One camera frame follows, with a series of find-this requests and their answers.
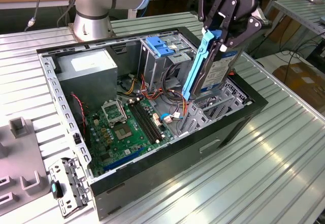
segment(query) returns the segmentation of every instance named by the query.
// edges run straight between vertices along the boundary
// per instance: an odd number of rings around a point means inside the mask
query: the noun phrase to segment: yellow cable
[[[133,80],[133,82],[132,82],[132,86],[131,86],[131,88],[130,88],[130,90],[128,91],[128,92],[126,92],[126,93],[124,93],[124,94],[130,94],[130,93],[132,93],[132,91],[133,91],[133,89],[134,89],[134,84],[135,84],[135,79]]]

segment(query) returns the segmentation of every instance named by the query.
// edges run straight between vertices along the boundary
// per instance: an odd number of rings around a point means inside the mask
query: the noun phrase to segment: aluminum extrusion table
[[[190,13],[113,22],[118,35],[186,26]],[[0,124],[32,119],[45,167],[70,156],[35,49],[76,42],[68,28],[0,36]],[[248,55],[236,71],[269,104],[217,153],[102,223],[312,223],[325,207],[325,119]],[[93,205],[63,220],[51,193],[0,223],[97,223]]]
[[[265,9],[267,16],[272,8],[278,9],[280,12],[273,22],[273,28],[266,33],[266,36],[273,31],[282,18],[286,15],[305,27],[301,33],[298,47],[306,36],[308,30],[317,35],[324,34],[321,37],[325,38],[325,24],[320,22],[320,18],[325,16],[325,4],[316,5],[308,0],[271,0]]]

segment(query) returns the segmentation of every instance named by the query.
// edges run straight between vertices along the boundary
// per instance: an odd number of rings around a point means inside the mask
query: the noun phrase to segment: motherboard
[[[86,116],[90,129],[90,168],[94,177],[174,139],[163,123],[155,124],[154,116],[155,111],[147,99],[133,104],[104,104],[102,110]],[[122,121],[112,124],[115,118],[122,118]]]

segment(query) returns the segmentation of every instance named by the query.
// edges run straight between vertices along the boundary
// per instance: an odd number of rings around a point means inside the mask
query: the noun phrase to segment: green circuit board
[[[152,114],[155,112],[149,101],[142,100],[140,105],[146,111],[149,111],[146,116],[153,121]],[[136,158],[174,139],[173,135],[165,127],[163,132],[158,129],[165,137],[159,143],[151,143],[130,111],[129,106],[127,104],[122,106],[126,113],[127,121],[126,123],[116,124],[113,128],[109,126],[102,110],[86,116],[90,128],[90,145],[88,147],[92,158],[90,168],[94,177],[104,174],[107,166],[113,167],[114,164],[118,164],[120,161],[128,160],[128,157]],[[108,115],[118,116],[117,108],[112,107],[112,112],[107,111],[107,109],[109,108],[106,108],[105,112]]]

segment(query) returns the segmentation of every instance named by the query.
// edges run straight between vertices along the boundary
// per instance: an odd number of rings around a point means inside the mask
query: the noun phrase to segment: ram slot
[[[143,115],[143,118],[146,121],[146,124],[151,129],[151,131],[154,133],[154,135],[156,136],[156,139],[158,139],[158,140],[163,139],[161,137],[161,134],[158,131],[156,125],[153,124],[153,122],[150,120],[150,117],[148,116],[148,114],[146,113],[146,111],[143,109],[143,107],[140,104],[135,105],[135,107],[138,110],[138,112],[140,113],[140,115]]]
[[[147,126],[146,122],[141,117],[141,114],[135,108],[135,105],[129,105],[129,109],[132,112],[133,116],[136,118],[141,129],[144,131],[144,133],[148,137],[150,143],[152,143],[152,144],[155,143],[155,141],[156,141],[155,135],[151,132],[150,128]]]

